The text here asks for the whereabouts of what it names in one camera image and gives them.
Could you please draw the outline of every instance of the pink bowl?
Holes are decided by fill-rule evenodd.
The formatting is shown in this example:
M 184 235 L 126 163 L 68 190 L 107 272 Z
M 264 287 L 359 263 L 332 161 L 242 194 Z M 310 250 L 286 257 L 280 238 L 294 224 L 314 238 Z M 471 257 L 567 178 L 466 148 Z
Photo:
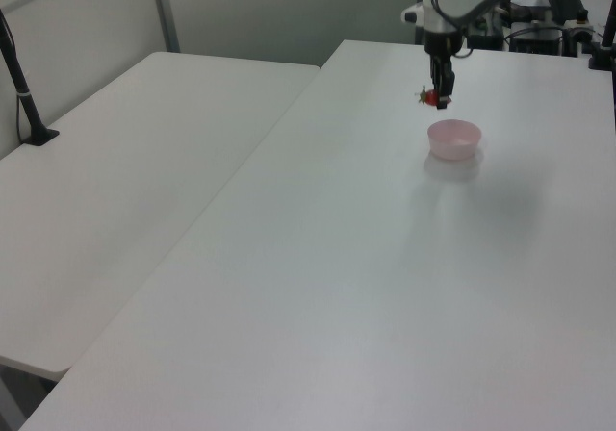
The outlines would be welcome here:
M 464 160 L 472 157 L 481 140 L 481 130 L 464 120 L 437 121 L 427 129 L 430 149 L 445 160 Z

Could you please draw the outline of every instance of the gray wall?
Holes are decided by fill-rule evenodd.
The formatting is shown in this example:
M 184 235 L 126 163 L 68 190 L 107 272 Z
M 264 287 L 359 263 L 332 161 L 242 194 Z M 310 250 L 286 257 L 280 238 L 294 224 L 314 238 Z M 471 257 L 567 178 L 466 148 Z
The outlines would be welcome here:
M 344 39 L 412 43 L 416 0 L 168 0 L 184 53 L 323 65 Z
M 45 124 L 151 52 L 165 50 L 154 0 L 35 0 L 6 17 Z M 0 158 L 17 147 L 14 99 L 0 61 Z M 27 134 L 27 120 L 22 128 Z

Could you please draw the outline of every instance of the black cable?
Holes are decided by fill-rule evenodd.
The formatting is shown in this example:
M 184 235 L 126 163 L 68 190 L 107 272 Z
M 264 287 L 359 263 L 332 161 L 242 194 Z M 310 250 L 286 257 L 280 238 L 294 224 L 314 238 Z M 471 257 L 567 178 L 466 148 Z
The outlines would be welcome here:
M 517 32 L 513 32 L 512 34 L 507 35 L 503 39 L 507 41 L 508 39 L 512 39 L 514 37 L 517 37 L 518 35 L 530 34 L 532 32 L 539 32 L 541 30 L 557 30 L 559 32 L 563 32 L 565 29 L 563 29 L 562 27 L 530 27 L 528 29 L 522 29 L 518 30 Z
M 598 35 L 600 38 L 603 38 L 603 35 L 601 35 L 599 32 L 597 32 L 596 30 L 593 29 L 586 29 L 584 27 L 572 27 L 571 29 L 569 29 L 570 32 L 572 33 L 576 33 L 576 32 L 588 32 L 589 34 L 596 34 Z
M 468 53 L 466 53 L 465 55 L 463 55 L 463 56 L 458 56 L 457 54 L 454 54 L 454 55 L 453 55 L 453 57 L 454 57 L 454 58 L 456 58 L 456 59 L 466 59 L 466 58 L 468 58 L 469 56 L 471 56 L 471 55 L 473 54 L 473 51 L 475 51 L 475 50 L 474 50 L 473 48 L 471 48 L 471 49 L 469 49 L 469 52 L 468 52 Z
M 17 97 L 17 111 L 16 111 L 16 113 L 17 113 L 17 119 L 16 119 L 17 122 L 16 122 L 15 126 L 17 127 L 17 139 L 19 139 L 19 143 L 20 144 L 23 144 L 23 139 L 21 138 L 21 130 L 19 129 L 19 96 L 16 96 L 16 97 Z

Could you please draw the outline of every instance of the white table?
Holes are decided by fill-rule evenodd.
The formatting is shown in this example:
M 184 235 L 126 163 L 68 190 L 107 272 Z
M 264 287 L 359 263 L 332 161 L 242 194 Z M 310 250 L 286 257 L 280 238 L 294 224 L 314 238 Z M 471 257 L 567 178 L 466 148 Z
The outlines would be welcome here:
M 316 75 L 157 53 L 0 162 L 0 364 L 57 380 Z
M 581 3 L 588 10 L 588 21 L 597 32 L 603 35 L 612 0 L 581 0 Z
M 345 42 L 23 431 L 615 429 L 610 74 L 427 69 Z M 428 156 L 454 116 L 482 156 Z

